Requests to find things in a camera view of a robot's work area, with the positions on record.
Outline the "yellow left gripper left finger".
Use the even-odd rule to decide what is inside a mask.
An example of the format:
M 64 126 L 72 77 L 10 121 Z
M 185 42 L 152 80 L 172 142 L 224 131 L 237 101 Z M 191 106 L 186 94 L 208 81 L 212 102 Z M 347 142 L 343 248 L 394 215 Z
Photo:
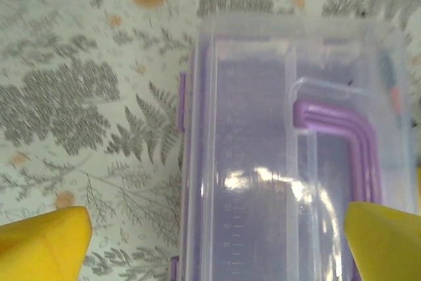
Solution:
M 92 236 L 85 207 L 0 226 L 0 281 L 77 281 Z

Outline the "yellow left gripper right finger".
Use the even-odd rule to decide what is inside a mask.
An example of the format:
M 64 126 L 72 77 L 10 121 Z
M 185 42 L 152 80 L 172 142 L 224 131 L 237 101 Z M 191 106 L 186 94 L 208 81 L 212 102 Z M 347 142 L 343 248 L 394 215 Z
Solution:
M 344 231 L 362 281 L 421 281 L 421 216 L 352 202 Z

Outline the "clear lidded purple tool box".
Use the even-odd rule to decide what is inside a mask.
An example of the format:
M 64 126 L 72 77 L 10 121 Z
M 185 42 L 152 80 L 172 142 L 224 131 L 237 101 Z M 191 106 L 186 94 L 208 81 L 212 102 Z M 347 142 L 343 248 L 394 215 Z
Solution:
M 362 281 L 343 232 L 348 204 L 418 211 L 408 88 L 405 37 L 387 22 L 204 19 L 180 76 L 182 222 L 169 281 Z

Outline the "floral patterned table cover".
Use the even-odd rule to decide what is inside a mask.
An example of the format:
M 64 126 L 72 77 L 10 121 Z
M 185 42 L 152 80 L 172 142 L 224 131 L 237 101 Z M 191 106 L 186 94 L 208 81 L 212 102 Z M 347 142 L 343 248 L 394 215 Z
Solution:
M 83 205 L 93 237 L 78 281 L 166 281 L 178 78 L 200 21 L 224 12 L 400 26 L 421 164 L 421 0 L 0 0 L 0 225 Z

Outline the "small red handled tool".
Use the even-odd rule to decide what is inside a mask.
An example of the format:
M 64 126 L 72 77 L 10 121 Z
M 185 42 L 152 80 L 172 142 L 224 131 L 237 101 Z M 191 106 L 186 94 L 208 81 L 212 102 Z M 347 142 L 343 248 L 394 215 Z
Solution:
M 379 54 L 378 68 L 382 82 L 385 86 L 389 103 L 393 109 L 393 115 L 395 117 L 396 124 L 401 127 L 401 104 L 400 104 L 400 93 L 397 85 L 395 76 L 395 69 L 393 61 L 389 53 L 386 50 L 381 50 Z

